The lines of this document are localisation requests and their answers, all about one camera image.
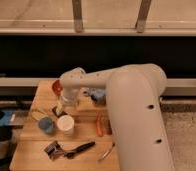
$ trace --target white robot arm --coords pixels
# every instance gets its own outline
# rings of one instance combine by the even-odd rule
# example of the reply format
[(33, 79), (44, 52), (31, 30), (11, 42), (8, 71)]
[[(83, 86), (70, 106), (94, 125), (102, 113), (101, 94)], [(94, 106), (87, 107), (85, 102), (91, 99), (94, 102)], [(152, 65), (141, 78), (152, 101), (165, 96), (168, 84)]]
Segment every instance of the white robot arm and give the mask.
[(106, 103), (122, 171), (174, 171), (159, 96), (166, 75), (154, 64), (86, 74), (77, 68), (62, 74), (62, 103), (75, 101), (81, 87), (105, 88)]

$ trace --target black handle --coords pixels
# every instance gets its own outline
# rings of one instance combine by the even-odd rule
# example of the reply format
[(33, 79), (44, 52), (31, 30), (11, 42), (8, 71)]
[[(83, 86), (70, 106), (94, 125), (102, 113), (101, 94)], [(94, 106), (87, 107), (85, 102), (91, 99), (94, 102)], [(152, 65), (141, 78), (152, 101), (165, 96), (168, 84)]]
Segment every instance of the black handle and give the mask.
[(90, 147), (92, 147), (92, 146), (94, 146), (94, 145), (95, 145), (95, 142), (92, 141), (92, 142), (89, 142), (89, 143), (87, 143), (87, 144), (83, 144), (83, 145), (77, 147), (77, 148), (75, 149), (75, 151), (76, 151), (76, 153), (81, 153), (81, 152), (83, 152), (83, 151), (89, 149)]

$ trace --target wooden table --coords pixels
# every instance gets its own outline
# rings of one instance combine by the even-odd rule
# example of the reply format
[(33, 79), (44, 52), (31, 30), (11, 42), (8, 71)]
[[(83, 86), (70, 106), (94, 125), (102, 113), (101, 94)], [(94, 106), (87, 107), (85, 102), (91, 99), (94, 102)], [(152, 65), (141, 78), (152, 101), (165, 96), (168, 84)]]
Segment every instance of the wooden table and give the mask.
[[(111, 146), (112, 136), (106, 133), (107, 112), (105, 107), (95, 107), (88, 97), (79, 97), (78, 107), (69, 107), (66, 112), (75, 119), (75, 134), (73, 137), (63, 135), (56, 129), (54, 135), (46, 135), (38, 128), (38, 122), (32, 118), (31, 112), (36, 108), (44, 110), (56, 121), (52, 108), (57, 105), (58, 97), (52, 92), (52, 81), (42, 81), (39, 84), (33, 100), (29, 115), (24, 124), (19, 143), (17, 145), (11, 171), (118, 171), (118, 157), (116, 148), (101, 163), (98, 159)], [(98, 137), (95, 130), (97, 111), (103, 113), (102, 123), (105, 132), (103, 137)], [(95, 141), (95, 147), (69, 160), (59, 158), (51, 161), (44, 149), (54, 140), (65, 149), (72, 149), (88, 141)]]

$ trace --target paper cup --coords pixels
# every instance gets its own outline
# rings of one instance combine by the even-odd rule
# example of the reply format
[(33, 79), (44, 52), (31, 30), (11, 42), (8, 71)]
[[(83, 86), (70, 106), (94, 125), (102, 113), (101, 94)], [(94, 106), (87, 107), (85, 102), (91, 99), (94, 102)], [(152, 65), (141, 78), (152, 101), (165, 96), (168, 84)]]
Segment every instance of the paper cup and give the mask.
[(57, 120), (57, 127), (63, 134), (72, 136), (74, 134), (74, 119), (70, 115), (63, 115)]

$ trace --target red handle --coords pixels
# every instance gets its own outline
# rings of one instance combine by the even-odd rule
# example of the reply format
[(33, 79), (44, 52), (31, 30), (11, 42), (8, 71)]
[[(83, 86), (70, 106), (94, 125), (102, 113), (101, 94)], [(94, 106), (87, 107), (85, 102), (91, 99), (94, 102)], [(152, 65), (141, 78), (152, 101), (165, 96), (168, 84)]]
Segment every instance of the red handle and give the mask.
[(96, 131), (99, 137), (103, 136), (102, 122), (101, 122), (102, 114), (98, 113), (97, 121), (96, 121)]

